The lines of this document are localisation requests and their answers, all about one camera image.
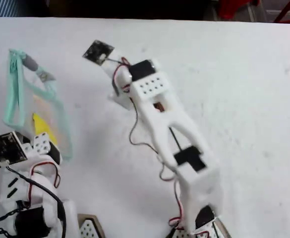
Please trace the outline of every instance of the yellow tag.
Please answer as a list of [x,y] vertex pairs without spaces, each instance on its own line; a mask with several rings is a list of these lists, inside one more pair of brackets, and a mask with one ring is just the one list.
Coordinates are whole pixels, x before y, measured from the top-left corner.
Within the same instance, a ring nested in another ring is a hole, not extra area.
[[49,135],[50,141],[52,141],[54,145],[58,145],[55,135],[53,134],[52,130],[50,129],[49,125],[45,122],[45,120],[43,120],[36,113],[33,113],[33,120],[36,135],[46,132]]

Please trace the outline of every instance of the cable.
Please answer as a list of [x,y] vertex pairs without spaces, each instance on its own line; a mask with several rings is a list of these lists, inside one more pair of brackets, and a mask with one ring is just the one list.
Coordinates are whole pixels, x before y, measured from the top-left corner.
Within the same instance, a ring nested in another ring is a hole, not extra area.
[[61,216],[60,220],[63,221],[63,225],[62,225],[62,236],[61,238],[65,238],[65,233],[66,233],[66,216],[65,216],[65,209],[63,206],[62,201],[58,198],[58,196],[56,196],[53,192],[51,192],[49,189],[47,189],[46,187],[42,186],[40,183],[37,183],[36,181],[25,177],[24,175],[20,174],[19,172],[11,169],[10,167],[6,167],[10,172],[13,172],[15,174],[17,174],[20,178],[22,178],[23,180],[25,180],[26,182],[42,189],[43,191],[45,191],[47,194],[49,194],[53,199],[55,199],[57,201],[58,204],[58,217],[59,214]]
[[135,128],[136,128],[136,126],[137,126],[137,124],[138,124],[138,111],[137,111],[137,108],[136,108],[136,105],[135,105],[135,103],[134,103],[134,101],[130,98],[130,101],[131,101],[131,103],[133,104],[133,106],[134,106],[134,109],[135,109],[135,112],[136,112],[136,121],[135,121],[135,123],[134,123],[134,125],[133,125],[133,127],[131,128],[131,130],[130,130],[130,133],[129,133],[129,142],[132,144],[132,145],[145,145],[145,146],[148,146],[150,149],[152,149],[156,154],[158,154],[158,151],[157,150],[155,150],[150,144],[148,144],[148,143],[146,143],[146,142],[138,142],[138,143],[135,143],[135,142],[133,142],[132,140],[131,140],[131,136],[132,136],[132,134],[133,134],[133,132],[134,132],[134,130],[135,130]]
[[176,223],[175,223],[175,225],[174,225],[173,227],[175,227],[176,230],[184,230],[183,227],[179,227],[179,224],[180,224],[180,222],[182,221],[183,212],[182,212],[182,205],[181,205],[181,202],[180,202],[180,200],[179,200],[179,198],[178,198],[178,194],[177,194],[177,192],[176,192],[176,183],[177,183],[177,182],[178,182],[178,180],[175,179],[175,180],[174,180],[174,196],[175,196],[176,202],[177,202],[178,207],[179,207],[179,216],[178,216],[178,217],[173,217],[173,218],[169,219],[168,224],[169,224],[169,226],[172,227],[171,222],[176,221]]
[[[0,222],[5,220],[7,217],[9,216],[12,216],[18,212],[21,212],[25,207],[19,207],[17,209],[14,209],[8,213],[6,213],[5,215],[1,216],[0,217]],[[15,237],[15,236],[11,236],[6,230],[4,230],[3,228],[0,228],[0,235],[4,235],[5,237],[7,238],[12,238],[12,237]]]
[[171,127],[169,127],[169,130],[170,130],[171,134],[173,135],[173,138],[174,138],[174,140],[175,140],[175,142],[176,142],[176,145],[178,146],[179,150],[182,151],[181,146],[180,146],[178,140],[176,139],[176,136],[175,136],[175,134],[174,134],[174,131],[172,130]]
[[18,236],[12,236],[8,233],[8,231],[4,230],[3,228],[0,228],[0,235],[4,235],[7,238],[17,238]]
[[[42,166],[42,165],[53,165],[53,166],[55,167],[55,169],[56,169],[56,177],[55,177],[54,187],[55,187],[55,188],[58,188],[59,185],[60,185],[60,182],[61,182],[61,177],[60,177],[60,175],[59,175],[59,172],[58,172],[58,168],[57,168],[57,166],[56,166],[53,162],[51,162],[51,161],[47,161],[47,162],[42,162],[42,163],[35,164],[35,165],[32,167],[32,169],[31,169],[30,177],[31,177],[32,175],[34,175],[34,170],[35,170],[35,168],[36,168],[37,166]],[[28,201],[30,202],[30,204],[31,204],[31,192],[32,192],[32,184],[29,185],[29,191],[28,191]]]
[[116,83],[115,83],[116,74],[117,74],[118,69],[119,69],[120,67],[122,67],[122,66],[129,67],[129,66],[130,66],[130,63],[129,63],[129,61],[128,61],[125,57],[122,57],[122,58],[121,58],[121,62],[118,61],[118,60],[109,59],[109,58],[107,58],[107,60],[110,60],[110,61],[114,61],[114,62],[119,63],[119,65],[116,67],[116,69],[115,69],[115,71],[114,71],[114,73],[113,73],[113,76],[112,76],[112,86],[113,86],[113,88],[114,88],[114,91],[115,91],[116,95],[118,96],[118,95],[119,95],[119,90],[118,90],[118,87],[117,87],[117,85],[116,85]]
[[213,229],[214,229],[214,231],[215,231],[215,235],[216,235],[216,237],[219,238],[219,234],[218,234],[218,231],[217,231],[216,228],[215,228],[214,222],[212,222],[212,226],[213,226]]

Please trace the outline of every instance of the black wire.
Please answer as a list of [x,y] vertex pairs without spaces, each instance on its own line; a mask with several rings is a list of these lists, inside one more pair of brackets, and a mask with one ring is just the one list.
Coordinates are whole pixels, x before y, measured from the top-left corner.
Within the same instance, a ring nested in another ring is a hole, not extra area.
[[21,210],[22,210],[22,208],[17,208],[17,209],[14,209],[14,210],[6,213],[5,215],[0,217],[0,222],[5,220],[7,217],[14,215],[15,213],[20,212]]
[[3,228],[0,228],[0,235],[4,235],[7,238],[17,238],[18,236],[11,236],[8,231],[4,230]]
[[146,142],[135,143],[135,142],[133,142],[133,141],[131,140],[131,136],[132,136],[132,134],[133,134],[133,132],[134,132],[134,130],[135,130],[137,124],[138,124],[138,111],[137,111],[136,105],[135,105],[135,103],[133,102],[133,100],[130,99],[130,101],[131,101],[132,104],[134,105],[134,109],[135,109],[135,112],[136,112],[136,121],[135,121],[135,123],[134,123],[132,129],[130,130],[129,137],[128,137],[128,138],[129,138],[129,142],[130,142],[132,145],[146,145],[146,146],[148,146],[150,149],[152,149],[156,154],[158,154],[158,151],[155,150],[155,149],[154,149],[150,144],[148,144],[148,143],[146,143]]
[[182,151],[181,146],[180,146],[178,140],[176,139],[176,136],[174,134],[174,131],[171,129],[171,127],[169,127],[169,130],[171,131],[171,134],[173,135],[173,138],[174,138],[174,140],[176,142],[176,145],[178,146],[179,150]]
[[[17,209],[14,209],[8,213],[6,213],[5,215],[0,217],[0,222],[4,221],[7,217],[14,215],[15,213],[21,212],[24,208],[26,207],[18,207]],[[6,230],[4,230],[3,228],[0,228],[0,235],[5,235],[8,238],[13,238],[16,236],[11,236]]]
[[213,225],[213,229],[215,231],[216,237],[219,238],[219,234],[218,234],[218,231],[215,228],[214,222],[212,222],[212,225]]
[[115,59],[110,59],[110,58],[107,58],[106,60],[108,61],[113,61],[113,62],[116,62],[116,63],[119,63],[119,64],[122,64],[122,65],[125,65],[125,66],[130,66],[129,64],[126,64],[122,61],[119,61],[119,60],[115,60]]
[[36,181],[25,177],[24,175],[18,173],[17,171],[11,169],[10,167],[6,167],[9,171],[17,174],[19,177],[21,177],[23,180],[25,180],[26,182],[42,189],[43,191],[45,191],[47,194],[49,194],[52,198],[54,198],[57,201],[58,204],[58,214],[60,213],[61,218],[60,220],[63,221],[63,225],[62,225],[62,236],[61,238],[65,238],[65,233],[66,233],[66,217],[65,217],[65,209],[63,206],[62,201],[58,198],[58,196],[56,196],[53,192],[51,192],[49,189],[47,189],[46,187],[42,186],[40,183],[37,183]]

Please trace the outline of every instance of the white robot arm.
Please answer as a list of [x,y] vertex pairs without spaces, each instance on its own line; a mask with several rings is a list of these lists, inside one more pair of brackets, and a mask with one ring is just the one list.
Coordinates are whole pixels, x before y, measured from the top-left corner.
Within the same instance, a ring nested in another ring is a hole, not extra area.
[[21,138],[15,132],[0,135],[0,168],[6,167],[0,203],[6,212],[16,211],[6,218],[4,235],[80,238],[75,204],[58,198],[62,164],[58,148],[45,132],[32,141]]
[[[134,104],[139,111],[158,155],[179,181],[183,206],[180,222],[194,234],[206,223],[201,216],[214,218],[221,212],[220,170],[204,137],[171,90],[167,76],[156,61],[130,64],[116,49],[100,41],[95,41],[84,57],[100,65],[112,79],[113,100],[127,109]],[[191,146],[173,154],[168,142],[170,127],[182,133]]]

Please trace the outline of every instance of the white table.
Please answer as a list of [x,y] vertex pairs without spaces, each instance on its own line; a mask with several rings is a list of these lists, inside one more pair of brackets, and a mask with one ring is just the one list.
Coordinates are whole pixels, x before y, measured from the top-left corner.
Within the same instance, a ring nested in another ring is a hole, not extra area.
[[[109,238],[163,238],[177,215],[172,184],[150,150],[128,143],[134,112],[108,100],[110,79],[81,57],[95,39],[131,62],[160,61],[219,157],[233,237],[290,237],[290,25],[0,18],[0,133],[8,48],[21,49],[59,80],[71,118],[63,197],[97,215]],[[134,138],[149,136],[140,126]]]

